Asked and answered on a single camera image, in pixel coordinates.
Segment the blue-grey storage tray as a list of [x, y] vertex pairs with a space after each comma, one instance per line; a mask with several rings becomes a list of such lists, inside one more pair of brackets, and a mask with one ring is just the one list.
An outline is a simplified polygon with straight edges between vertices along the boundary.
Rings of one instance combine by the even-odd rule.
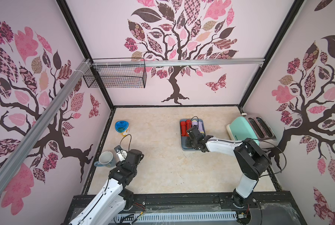
[[187, 134], [187, 136], [181, 136], [181, 134], [180, 134], [180, 137], [181, 137], [181, 147], [182, 147], [183, 151], [196, 151], [191, 145], [192, 142], [191, 142], [191, 139], [189, 138], [188, 134]]

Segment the red flashlight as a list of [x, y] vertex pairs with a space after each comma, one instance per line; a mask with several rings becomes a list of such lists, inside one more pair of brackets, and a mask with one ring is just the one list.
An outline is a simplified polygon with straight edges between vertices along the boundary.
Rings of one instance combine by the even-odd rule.
[[192, 127], [191, 120], [186, 120], [186, 130], [188, 131]]
[[187, 136], [186, 134], [186, 121], [180, 121], [180, 129], [181, 129], [181, 136], [185, 137]]

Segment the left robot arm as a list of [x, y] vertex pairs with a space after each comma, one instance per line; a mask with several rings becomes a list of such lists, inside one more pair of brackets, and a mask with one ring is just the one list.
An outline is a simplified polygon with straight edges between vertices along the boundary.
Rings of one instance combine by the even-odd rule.
[[92, 201], [72, 219], [70, 225], [107, 225], [122, 211], [133, 205], [134, 193], [126, 187], [137, 175], [137, 166], [144, 154], [132, 149], [123, 161], [116, 163], [108, 180]]

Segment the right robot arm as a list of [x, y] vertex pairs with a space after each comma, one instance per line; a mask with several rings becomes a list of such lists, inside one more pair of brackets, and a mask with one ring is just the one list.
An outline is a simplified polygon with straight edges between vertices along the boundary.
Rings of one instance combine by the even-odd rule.
[[202, 134], [194, 125], [187, 134], [192, 148], [201, 152], [217, 152], [234, 156], [240, 166], [242, 176], [234, 189], [231, 201], [236, 208], [247, 207], [247, 201], [256, 187], [260, 177], [271, 165], [267, 154], [251, 138], [243, 141], [219, 139]]

